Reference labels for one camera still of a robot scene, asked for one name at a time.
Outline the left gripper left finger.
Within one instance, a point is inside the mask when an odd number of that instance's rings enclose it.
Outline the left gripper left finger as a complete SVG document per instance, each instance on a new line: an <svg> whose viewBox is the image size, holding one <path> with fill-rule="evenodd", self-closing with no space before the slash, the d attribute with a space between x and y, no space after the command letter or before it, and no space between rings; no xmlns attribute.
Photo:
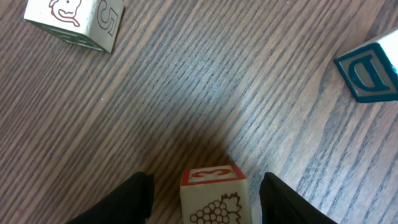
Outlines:
<svg viewBox="0 0 398 224"><path fill-rule="evenodd" d="M152 213L154 191L154 176L137 172L90 209L70 220L69 223L145 223Z"/></svg>

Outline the white block green triangle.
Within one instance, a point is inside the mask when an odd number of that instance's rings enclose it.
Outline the white block green triangle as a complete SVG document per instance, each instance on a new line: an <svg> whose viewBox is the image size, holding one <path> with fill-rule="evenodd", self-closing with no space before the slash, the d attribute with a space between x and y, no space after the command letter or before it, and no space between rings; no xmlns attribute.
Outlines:
<svg viewBox="0 0 398 224"><path fill-rule="evenodd" d="M184 224L251 224L249 184L235 164L187 169L180 199Z"/></svg>

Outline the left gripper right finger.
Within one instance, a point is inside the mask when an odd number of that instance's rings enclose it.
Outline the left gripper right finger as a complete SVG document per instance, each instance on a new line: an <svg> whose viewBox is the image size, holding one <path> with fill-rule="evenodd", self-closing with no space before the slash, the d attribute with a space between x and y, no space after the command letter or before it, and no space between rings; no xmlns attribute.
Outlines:
<svg viewBox="0 0 398 224"><path fill-rule="evenodd" d="M263 224L336 224L271 172L264 174L259 196Z"/></svg>

